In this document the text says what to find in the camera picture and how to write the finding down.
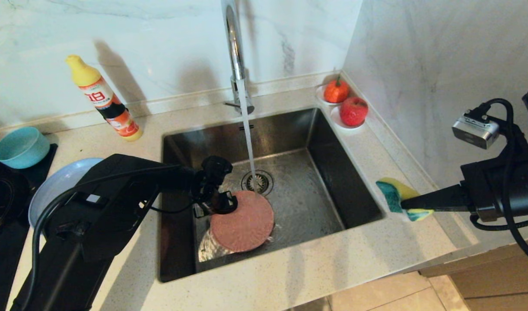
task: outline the speckled countertop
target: speckled countertop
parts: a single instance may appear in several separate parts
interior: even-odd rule
[[[253,101],[256,110],[252,118],[319,106],[329,119],[329,108],[318,104],[314,89],[255,97]],[[50,174],[70,162],[113,153],[161,161],[163,136],[239,122],[240,118],[231,107],[210,105],[137,120],[145,133],[136,142],[121,140],[106,124],[50,134],[49,140],[59,144]],[[335,128],[335,132],[380,207],[388,211],[375,181],[388,176],[411,182],[367,124],[358,131]],[[384,219],[357,228],[160,283],[159,215],[149,212],[133,239],[112,262],[93,310],[283,310],[456,250],[434,217],[406,222],[399,215],[385,214]],[[31,235],[30,230],[11,300],[31,268]]]

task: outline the wooden cabinet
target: wooden cabinet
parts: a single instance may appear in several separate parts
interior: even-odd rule
[[[471,311],[528,311],[528,257],[512,244],[420,270],[448,275]]]

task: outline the green scrubbing sponge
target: green scrubbing sponge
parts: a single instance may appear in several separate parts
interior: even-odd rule
[[[420,194],[396,179],[382,178],[376,181],[376,185],[385,196],[389,210],[393,213],[406,213],[410,221],[422,220],[433,213],[432,210],[424,209],[403,210],[401,207],[402,201],[417,197]]]

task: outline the water stream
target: water stream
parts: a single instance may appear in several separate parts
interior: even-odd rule
[[[247,140],[247,150],[248,150],[248,159],[251,162],[251,185],[252,189],[256,192],[259,188],[259,185],[255,184],[258,183],[258,179],[256,178],[256,171],[254,169],[254,156],[252,154],[252,140],[251,140],[251,129],[248,125],[248,109],[247,109],[247,97],[246,97],[246,90],[245,90],[245,81],[244,79],[241,79],[237,82],[237,88],[239,92],[239,100],[241,102],[241,113],[243,116],[243,126],[245,128],[245,140]]]

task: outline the marble wall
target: marble wall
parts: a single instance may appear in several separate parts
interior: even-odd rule
[[[361,0],[238,0],[252,82],[341,69]],[[0,127],[88,111],[64,59],[126,102],[229,87],[220,0],[0,0]]]
[[[528,139],[528,0],[365,0],[344,70],[434,182],[453,185],[505,145],[454,138],[467,108],[510,100]]]

